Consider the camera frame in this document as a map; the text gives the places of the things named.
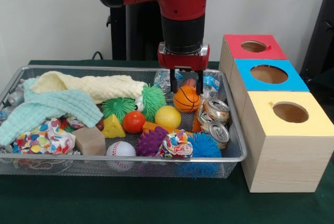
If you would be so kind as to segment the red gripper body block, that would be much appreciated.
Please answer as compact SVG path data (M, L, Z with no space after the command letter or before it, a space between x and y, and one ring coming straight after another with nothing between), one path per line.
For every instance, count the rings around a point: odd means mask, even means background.
M161 67L166 69L190 69L203 71L208 66L209 52L199 55L180 55L158 52L158 60Z

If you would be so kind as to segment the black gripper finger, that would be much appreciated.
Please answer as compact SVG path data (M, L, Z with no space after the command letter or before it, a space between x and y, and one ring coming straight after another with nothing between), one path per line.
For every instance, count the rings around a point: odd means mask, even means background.
M170 70L170 84L171 84L171 92L177 93L178 85L177 85L177 79L175 77L175 69Z
M204 72L202 70L199 70L196 72L198 74L198 79L196 81L196 93L198 95L201 95L203 93L203 87L204 87Z

